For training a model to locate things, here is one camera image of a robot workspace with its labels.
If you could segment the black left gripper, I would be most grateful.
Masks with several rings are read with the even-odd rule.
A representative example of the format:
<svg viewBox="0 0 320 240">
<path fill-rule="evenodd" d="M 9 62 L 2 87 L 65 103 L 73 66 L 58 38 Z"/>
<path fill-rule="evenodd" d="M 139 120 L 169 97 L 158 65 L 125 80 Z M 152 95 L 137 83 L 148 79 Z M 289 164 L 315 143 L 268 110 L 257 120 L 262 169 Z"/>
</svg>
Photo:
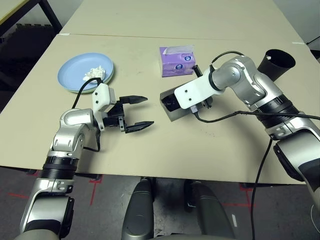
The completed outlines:
<svg viewBox="0 0 320 240">
<path fill-rule="evenodd" d="M 138 104 L 147 101 L 148 98 L 138 95 L 121 96 L 116 104 L 102 117 L 105 127 L 119 127 L 126 134 L 141 131 L 150 127 L 154 121 L 136 122 L 134 125 L 125 126 L 125 113 L 123 104 Z"/>
</svg>

